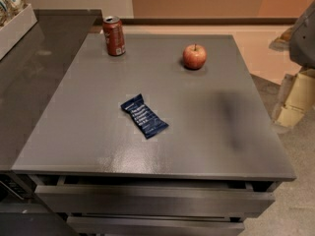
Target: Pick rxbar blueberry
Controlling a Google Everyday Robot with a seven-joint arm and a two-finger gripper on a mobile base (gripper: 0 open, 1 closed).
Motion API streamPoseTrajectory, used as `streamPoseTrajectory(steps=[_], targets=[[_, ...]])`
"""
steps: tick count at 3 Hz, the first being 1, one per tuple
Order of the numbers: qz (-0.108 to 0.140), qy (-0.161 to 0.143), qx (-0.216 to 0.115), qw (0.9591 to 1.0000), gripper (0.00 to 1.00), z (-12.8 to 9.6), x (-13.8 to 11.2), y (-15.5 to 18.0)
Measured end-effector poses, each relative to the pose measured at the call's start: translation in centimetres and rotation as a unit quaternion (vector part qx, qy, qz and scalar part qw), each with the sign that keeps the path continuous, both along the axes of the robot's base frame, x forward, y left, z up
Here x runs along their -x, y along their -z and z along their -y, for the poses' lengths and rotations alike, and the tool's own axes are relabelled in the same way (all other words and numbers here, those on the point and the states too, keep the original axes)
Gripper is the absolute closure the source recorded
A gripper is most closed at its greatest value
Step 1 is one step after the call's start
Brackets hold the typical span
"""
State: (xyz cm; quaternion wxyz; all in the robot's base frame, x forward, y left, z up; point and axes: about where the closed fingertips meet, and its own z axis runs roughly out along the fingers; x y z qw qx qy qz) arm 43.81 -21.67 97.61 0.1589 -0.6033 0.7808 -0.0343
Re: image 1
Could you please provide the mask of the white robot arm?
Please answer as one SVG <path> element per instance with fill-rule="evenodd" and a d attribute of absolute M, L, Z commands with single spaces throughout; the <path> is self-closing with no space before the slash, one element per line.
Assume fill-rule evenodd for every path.
<path fill-rule="evenodd" d="M 315 105 L 315 1 L 269 47 L 287 51 L 289 59 L 301 66 L 296 75 L 284 76 L 272 113 L 275 125 L 290 129 Z"/>

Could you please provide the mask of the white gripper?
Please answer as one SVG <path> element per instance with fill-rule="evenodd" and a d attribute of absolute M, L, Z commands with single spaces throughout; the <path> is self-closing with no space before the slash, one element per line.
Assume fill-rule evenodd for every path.
<path fill-rule="evenodd" d="M 303 68 L 283 78 L 277 103 L 272 112 L 273 123 L 293 128 L 315 105 L 315 70 Z"/>

